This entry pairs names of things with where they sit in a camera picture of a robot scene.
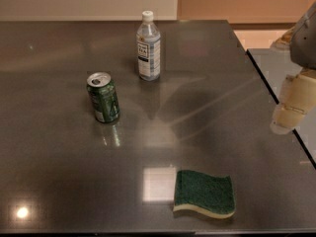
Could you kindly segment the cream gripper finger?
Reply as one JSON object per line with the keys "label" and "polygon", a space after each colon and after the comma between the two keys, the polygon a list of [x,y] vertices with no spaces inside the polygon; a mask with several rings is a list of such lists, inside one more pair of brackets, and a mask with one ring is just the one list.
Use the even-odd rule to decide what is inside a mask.
{"label": "cream gripper finger", "polygon": [[287,30],[281,37],[271,44],[271,49],[276,51],[289,51],[294,28]]}
{"label": "cream gripper finger", "polygon": [[297,75],[287,75],[281,85],[279,103],[273,113],[271,130],[288,134],[316,106],[316,70],[303,68]]}

